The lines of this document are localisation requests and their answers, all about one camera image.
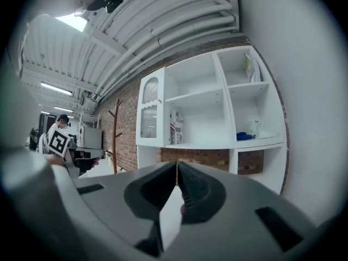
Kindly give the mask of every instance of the hand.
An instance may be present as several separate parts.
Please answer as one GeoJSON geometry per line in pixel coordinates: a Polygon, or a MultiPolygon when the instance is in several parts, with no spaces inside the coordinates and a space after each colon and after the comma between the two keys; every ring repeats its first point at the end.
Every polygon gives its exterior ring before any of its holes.
{"type": "Polygon", "coordinates": [[[95,159],[94,162],[93,162],[92,168],[94,166],[97,166],[99,164],[99,161],[100,161],[100,158],[95,159]]]}
{"type": "Polygon", "coordinates": [[[180,207],[180,213],[181,213],[181,215],[185,215],[185,212],[186,212],[185,205],[182,205],[182,206],[180,207]]]}
{"type": "Polygon", "coordinates": [[[46,160],[48,161],[49,164],[51,165],[59,165],[64,167],[65,162],[63,158],[57,154],[44,154],[46,160]]]}

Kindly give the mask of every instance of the shelf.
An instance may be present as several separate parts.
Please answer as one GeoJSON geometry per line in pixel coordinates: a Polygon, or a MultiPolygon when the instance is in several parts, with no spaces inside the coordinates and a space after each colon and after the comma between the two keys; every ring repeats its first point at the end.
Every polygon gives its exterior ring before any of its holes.
{"type": "Polygon", "coordinates": [[[221,87],[212,54],[199,55],[166,68],[165,99],[221,87]]]}
{"type": "Polygon", "coordinates": [[[251,148],[251,147],[260,147],[281,144],[284,142],[284,139],[280,136],[272,138],[262,138],[262,139],[250,139],[250,140],[241,140],[237,141],[237,148],[251,148]]]}
{"type": "Polygon", "coordinates": [[[206,144],[192,144],[192,143],[182,143],[175,145],[167,145],[166,148],[169,149],[188,149],[188,150],[214,150],[214,149],[226,149],[229,148],[230,143],[206,143],[206,144]]]}
{"type": "Polygon", "coordinates": [[[269,86],[268,82],[255,82],[228,86],[231,99],[244,99],[258,97],[269,86]]]}
{"type": "Polygon", "coordinates": [[[213,88],[195,94],[169,98],[165,102],[171,104],[178,111],[185,108],[212,106],[222,102],[222,89],[213,88]]]}
{"type": "Polygon", "coordinates": [[[249,83],[245,70],[224,72],[228,86],[249,83]]]}
{"type": "Polygon", "coordinates": [[[267,150],[282,147],[284,142],[271,144],[271,145],[260,145],[258,147],[246,147],[246,148],[237,148],[238,152],[249,152],[249,151],[257,151],[257,150],[267,150]]]}

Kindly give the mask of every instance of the black rubber pad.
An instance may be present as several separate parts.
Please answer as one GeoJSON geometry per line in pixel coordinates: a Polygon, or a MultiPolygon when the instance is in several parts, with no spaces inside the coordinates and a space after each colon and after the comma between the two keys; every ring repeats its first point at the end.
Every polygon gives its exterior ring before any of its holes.
{"type": "Polygon", "coordinates": [[[124,198],[134,215],[157,221],[159,212],[171,195],[176,182],[176,163],[168,163],[154,172],[131,182],[124,198]]]}
{"type": "Polygon", "coordinates": [[[88,185],[87,187],[77,188],[77,192],[80,195],[83,195],[83,194],[88,194],[90,192],[94,192],[94,191],[97,191],[97,190],[101,190],[103,188],[104,187],[102,185],[100,185],[100,184],[88,185]]]}
{"type": "Polygon", "coordinates": [[[208,221],[223,206],[225,187],[188,163],[180,162],[178,168],[178,184],[185,202],[182,224],[208,221]]]}
{"type": "Polygon", "coordinates": [[[302,237],[271,207],[257,209],[255,212],[284,252],[302,241],[302,237]]]}

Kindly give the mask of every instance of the fluorescent light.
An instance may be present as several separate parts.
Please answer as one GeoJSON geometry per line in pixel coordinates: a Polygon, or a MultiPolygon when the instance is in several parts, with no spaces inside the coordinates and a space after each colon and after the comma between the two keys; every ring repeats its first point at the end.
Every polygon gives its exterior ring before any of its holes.
{"type": "Polygon", "coordinates": [[[58,88],[58,87],[49,85],[49,84],[47,84],[45,82],[41,82],[41,86],[49,88],[49,89],[52,89],[52,90],[57,91],[57,92],[64,93],[64,94],[69,95],[69,96],[72,96],[72,92],[71,91],[67,91],[67,90],[64,90],[62,88],[58,88]]]}
{"type": "Polygon", "coordinates": [[[74,14],[56,17],[57,20],[63,21],[64,23],[70,25],[71,27],[83,32],[87,24],[87,20],[80,16],[74,16],[74,14]]]}
{"type": "Polygon", "coordinates": [[[62,111],[66,111],[66,112],[73,112],[72,110],[70,109],[65,109],[65,108],[60,108],[60,107],[54,107],[56,109],[59,109],[59,110],[62,110],[62,111]]]}

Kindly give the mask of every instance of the man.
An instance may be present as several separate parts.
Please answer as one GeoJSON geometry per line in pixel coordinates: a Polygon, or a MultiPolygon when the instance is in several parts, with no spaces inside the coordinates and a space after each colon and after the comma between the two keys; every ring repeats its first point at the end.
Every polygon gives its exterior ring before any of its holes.
{"type": "Polygon", "coordinates": [[[51,134],[56,130],[58,131],[60,129],[67,128],[68,123],[69,123],[69,118],[67,117],[67,115],[65,114],[60,115],[56,123],[51,125],[51,127],[49,128],[47,136],[51,136],[51,134]]]}
{"type": "Polygon", "coordinates": [[[30,141],[29,141],[29,149],[31,151],[36,151],[36,148],[38,146],[38,133],[39,130],[35,127],[32,128],[32,131],[30,132],[30,141]]]}

